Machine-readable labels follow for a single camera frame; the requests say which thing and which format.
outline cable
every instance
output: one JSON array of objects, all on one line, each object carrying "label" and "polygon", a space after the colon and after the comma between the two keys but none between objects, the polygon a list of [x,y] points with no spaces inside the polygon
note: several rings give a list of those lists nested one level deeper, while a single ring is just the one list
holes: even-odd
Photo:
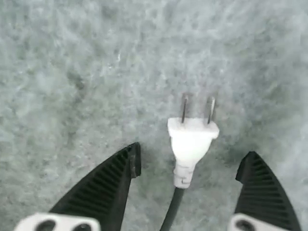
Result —
[{"label": "cable", "polygon": [[169,231],[177,215],[185,189],[175,188],[173,197],[160,231]]}]

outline floor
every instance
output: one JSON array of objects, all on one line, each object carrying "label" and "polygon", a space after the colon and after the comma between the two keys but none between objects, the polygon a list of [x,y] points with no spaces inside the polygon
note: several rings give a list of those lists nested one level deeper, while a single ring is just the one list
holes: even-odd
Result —
[{"label": "floor", "polygon": [[155,231],[173,194],[167,119],[205,116],[219,138],[174,231],[225,231],[257,151],[308,231],[308,4],[304,0],[0,0],[0,222],[48,211],[139,141],[123,231]]}]

